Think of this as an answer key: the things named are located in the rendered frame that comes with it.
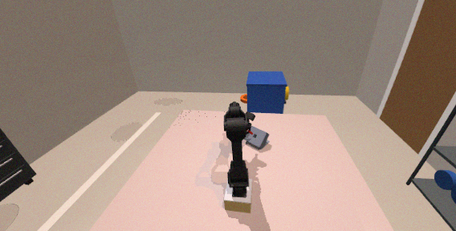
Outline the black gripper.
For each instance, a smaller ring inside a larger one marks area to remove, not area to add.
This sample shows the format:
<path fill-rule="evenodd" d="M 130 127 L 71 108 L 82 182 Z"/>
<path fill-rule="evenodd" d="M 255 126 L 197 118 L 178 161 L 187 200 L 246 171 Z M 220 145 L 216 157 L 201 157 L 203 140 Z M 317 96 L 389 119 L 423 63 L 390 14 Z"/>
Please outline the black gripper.
<path fill-rule="evenodd" d="M 246 112 L 246 118 L 247 118 L 248 129 L 250 130 L 252 124 L 249 123 L 250 122 L 249 120 L 253 121 L 254 118 L 255 118 L 255 115 L 253 113 L 250 113 L 250 112 L 247 111 Z"/>

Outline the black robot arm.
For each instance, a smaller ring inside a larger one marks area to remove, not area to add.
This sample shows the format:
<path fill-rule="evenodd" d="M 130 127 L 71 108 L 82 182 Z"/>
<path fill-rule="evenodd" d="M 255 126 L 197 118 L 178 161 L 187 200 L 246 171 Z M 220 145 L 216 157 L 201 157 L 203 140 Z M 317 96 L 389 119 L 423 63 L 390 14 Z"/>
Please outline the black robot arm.
<path fill-rule="evenodd" d="M 232 197 L 246 198 L 249 185 L 248 168 L 242 159 L 242 141 L 248 130 L 246 114 L 241 110 L 239 103 L 233 102 L 224 115 L 224 132 L 231 141 L 233 160 L 227 173 L 228 185 L 233 187 Z"/>

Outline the grey sloped panel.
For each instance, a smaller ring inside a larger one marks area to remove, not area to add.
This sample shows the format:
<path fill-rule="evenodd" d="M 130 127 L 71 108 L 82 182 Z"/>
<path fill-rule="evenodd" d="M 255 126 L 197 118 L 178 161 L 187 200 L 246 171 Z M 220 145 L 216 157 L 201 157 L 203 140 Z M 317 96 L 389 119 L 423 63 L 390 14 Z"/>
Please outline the grey sloped panel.
<path fill-rule="evenodd" d="M 263 149 L 270 143 L 270 141 L 267 140 L 269 137 L 269 134 L 267 132 L 260 130 L 254 126 L 251 126 L 250 131 L 253 132 L 253 135 L 248 133 L 244 138 L 244 140 L 246 140 L 248 143 L 253 144 L 260 149 Z"/>

